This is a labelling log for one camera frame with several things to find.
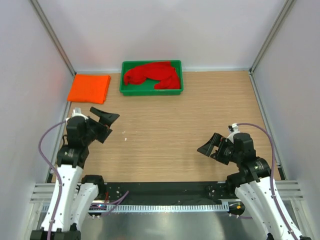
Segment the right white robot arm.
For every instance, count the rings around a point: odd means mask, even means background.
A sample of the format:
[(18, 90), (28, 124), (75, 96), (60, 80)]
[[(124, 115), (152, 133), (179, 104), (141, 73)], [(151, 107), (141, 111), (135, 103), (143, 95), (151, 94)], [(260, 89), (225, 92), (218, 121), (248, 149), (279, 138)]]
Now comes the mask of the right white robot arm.
[(290, 217), (271, 176), (271, 168), (256, 155), (248, 133), (236, 132), (228, 137), (214, 133), (197, 151), (222, 164), (236, 164), (238, 172), (227, 176), (225, 192), (231, 198), (240, 199), (266, 239), (307, 239)]

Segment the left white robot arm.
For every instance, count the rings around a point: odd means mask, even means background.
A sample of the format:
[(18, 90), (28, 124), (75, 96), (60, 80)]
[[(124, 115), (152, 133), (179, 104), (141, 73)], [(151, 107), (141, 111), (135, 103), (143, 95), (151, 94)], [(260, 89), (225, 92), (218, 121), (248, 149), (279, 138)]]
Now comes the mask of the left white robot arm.
[(104, 143), (111, 134), (111, 125), (119, 114), (109, 113), (95, 107), (90, 112), (99, 119), (73, 109), (71, 117), (50, 127), (66, 125), (66, 135), (57, 153), (56, 164), (46, 156), (43, 159), (56, 176), (53, 194), (47, 214), (39, 230), (30, 234), (32, 240), (79, 240), (81, 227), (94, 200), (101, 200), (106, 194), (106, 185), (101, 175), (85, 175), (83, 170), (89, 155), (89, 145), (98, 141)]

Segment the red t shirt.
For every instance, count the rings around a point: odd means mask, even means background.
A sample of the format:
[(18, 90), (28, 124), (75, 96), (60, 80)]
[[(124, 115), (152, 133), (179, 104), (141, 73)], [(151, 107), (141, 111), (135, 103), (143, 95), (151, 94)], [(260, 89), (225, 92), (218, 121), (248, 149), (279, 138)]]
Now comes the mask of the red t shirt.
[(151, 62), (128, 70), (123, 77), (125, 85), (141, 85), (147, 79), (158, 81), (155, 90), (180, 89), (181, 82), (170, 61)]

